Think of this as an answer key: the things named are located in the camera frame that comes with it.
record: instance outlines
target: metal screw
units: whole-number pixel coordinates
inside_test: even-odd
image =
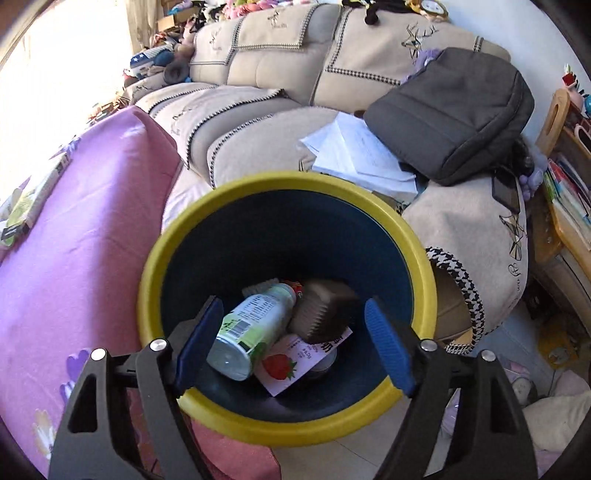
[[[96,348],[90,354],[90,358],[92,358],[95,361],[98,361],[102,360],[106,356],[106,354],[107,350],[105,350],[104,348]]]
[[[423,340],[421,342],[421,348],[426,352],[434,352],[437,350],[437,344],[433,340]]]
[[[480,356],[487,362],[494,362],[496,360],[495,353],[491,352],[490,350],[483,350],[480,352]]]
[[[164,350],[166,348],[166,340],[163,338],[156,338],[156,340],[152,340],[150,344],[150,349],[154,352],[159,352],[160,350]]]

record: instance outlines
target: plastic bottle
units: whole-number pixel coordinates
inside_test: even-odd
[[[246,380],[285,330],[295,304],[296,293],[285,283],[248,297],[223,318],[207,363],[228,378]]]

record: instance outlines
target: yellow rim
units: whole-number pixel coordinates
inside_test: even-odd
[[[163,233],[146,262],[139,285],[138,329],[142,345],[164,332],[160,320],[160,294],[174,251],[204,218],[240,198],[270,190],[308,190],[331,195],[358,207],[376,220],[396,242],[410,273],[414,293],[412,326],[420,338],[432,338],[437,319],[433,271],[414,232],[392,208],[351,183],[325,175],[301,172],[265,173],[226,184],[187,208]],[[179,399],[192,418],[221,434],[247,443],[268,446],[302,446],[342,437],[386,412],[400,397],[389,378],[354,405],[318,420],[274,423],[249,419],[226,410],[196,388]]]

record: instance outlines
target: curtain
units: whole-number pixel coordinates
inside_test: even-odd
[[[157,32],[156,22],[162,6],[158,0],[125,0],[129,36],[134,54],[150,47],[150,37]]]

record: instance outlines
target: deer embroidery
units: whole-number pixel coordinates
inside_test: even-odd
[[[212,32],[212,39],[209,41],[209,44],[212,46],[212,50],[219,51],[222,49],[221,47],[216,47],[216,37],[221,31],[222,29],[218,28],[217,31]]]
[[[270,17],[267,17],[267,20],[271,22],[271,28],[287,28],[285,23],[278,24],[277,21],[279,20],[279,12],[276,11]]]
[[[423,33],[420,33],[418,22],[412,27],[407,25],[408,37],[402,42],[402,46],[410,50],[410,57],[412,59],[416,59],[418,53],[423,49],[423,40],[432,37],[433,34],[438,31],[439,30],[435,28],[435,25],[432,25],[429,30],[423,30]]]

